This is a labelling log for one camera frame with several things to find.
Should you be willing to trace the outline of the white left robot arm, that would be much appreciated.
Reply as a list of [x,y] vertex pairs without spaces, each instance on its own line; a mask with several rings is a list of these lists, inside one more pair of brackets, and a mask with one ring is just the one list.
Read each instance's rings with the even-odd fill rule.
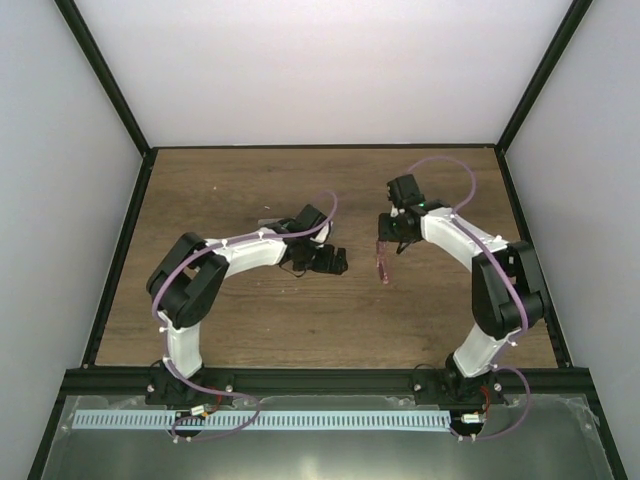
[[223,282],[249,270],[287,263],[295,273],[342,275],[347,253],[327,243],[331,226],[290,232],[271,223],[226,239],[182,235],[147,281],[152,315],[165,338],[162,362],[172,375],[170,393],[181,403],[204,392],[200,324],[212,309]]

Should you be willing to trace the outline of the grey sunglasses case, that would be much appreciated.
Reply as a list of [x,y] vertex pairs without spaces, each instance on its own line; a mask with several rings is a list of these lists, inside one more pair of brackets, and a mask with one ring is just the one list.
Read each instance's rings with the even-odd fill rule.
[[260,219],[257,224],[260,228],[270,228],[274,229],[278,225],[285,226],[289,222],[289,218],[269,218],[269,219]]

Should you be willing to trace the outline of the pink sunglasses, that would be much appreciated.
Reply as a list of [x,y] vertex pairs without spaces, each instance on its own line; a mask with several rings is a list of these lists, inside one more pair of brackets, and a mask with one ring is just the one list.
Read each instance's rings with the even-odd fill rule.
[[376,269],[378,277],[383,285],[390,283],[390,269],[388,265],[388,243],[378,240],[376,242]]

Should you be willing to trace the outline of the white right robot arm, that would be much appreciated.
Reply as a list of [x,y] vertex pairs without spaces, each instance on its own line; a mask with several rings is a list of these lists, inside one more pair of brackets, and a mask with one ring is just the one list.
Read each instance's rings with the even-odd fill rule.
[[493,236],[449,207],[430,211],[420,205],[378,217],[378,241],[396,243],[397,253],[426,241],[458,261],[471,274],[473,327],[451,353],[443,372],[447,396],[472,399],[497,368],[503,351],[515,347],[549,310],[549,294],[534,248]]

